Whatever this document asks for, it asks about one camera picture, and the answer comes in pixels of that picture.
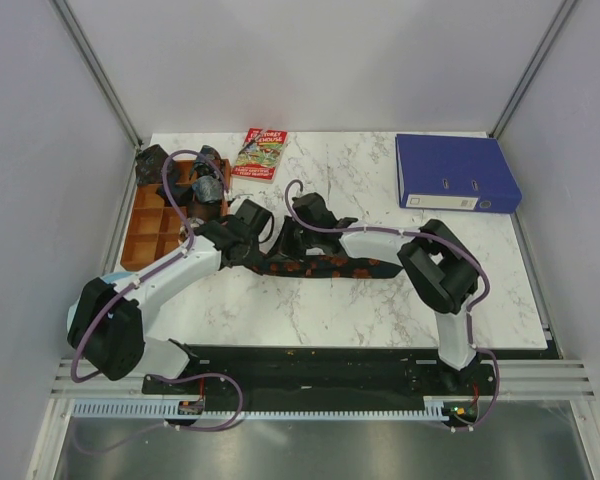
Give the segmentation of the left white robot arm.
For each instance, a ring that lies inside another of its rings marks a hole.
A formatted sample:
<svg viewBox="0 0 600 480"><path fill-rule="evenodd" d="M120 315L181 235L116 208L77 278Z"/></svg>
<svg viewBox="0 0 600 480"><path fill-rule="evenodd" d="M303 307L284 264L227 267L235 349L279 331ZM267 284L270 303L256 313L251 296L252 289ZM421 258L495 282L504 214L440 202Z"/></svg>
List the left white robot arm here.
<svg viewBox="0 0 600 480"><path fill-rule="evenodd" d="M261 261L259 236L273 219L270 211L244 200L237 212L196 228L194 238L148 267L121 278L89 281L68 313L67 341L75 349L71 378L83 358L111 381L131 373L156 374L178 393L199 382L199 369L175 340L149 335L162 306L193 283L224 267Z"/></svg>

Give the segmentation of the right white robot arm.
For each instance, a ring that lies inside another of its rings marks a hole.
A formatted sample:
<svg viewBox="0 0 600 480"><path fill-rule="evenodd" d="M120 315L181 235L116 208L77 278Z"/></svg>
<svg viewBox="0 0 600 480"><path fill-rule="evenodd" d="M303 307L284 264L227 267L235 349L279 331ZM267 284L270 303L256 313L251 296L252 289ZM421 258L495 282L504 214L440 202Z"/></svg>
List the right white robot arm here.
<svg viewBox="0 0 600 480"><path fill-rule="evenodd" d="M474 381L471 363L478 355L471 312L491 290L479 261L439 220L417 229L353 222L341 224L317 193L285 193L292 219L304 231L335 244L351 259L379 260L401 267L420 300L436 319L439 346L438 381L447 392L463 392Z"/></svg>

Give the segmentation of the black tie orange flowers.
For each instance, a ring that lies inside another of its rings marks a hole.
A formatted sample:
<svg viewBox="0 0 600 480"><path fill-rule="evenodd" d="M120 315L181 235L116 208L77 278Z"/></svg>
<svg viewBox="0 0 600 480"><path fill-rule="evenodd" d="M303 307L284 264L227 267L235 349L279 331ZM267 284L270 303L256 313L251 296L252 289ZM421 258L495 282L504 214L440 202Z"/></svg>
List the black tie orange flowers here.
<svg viewBox="0 0 600 480"><path fill-rule="evenodd" d="M392 279L403 270L401 265L377 259L328 255L262 258L244 267L262 276L304 279Z"/></svg>

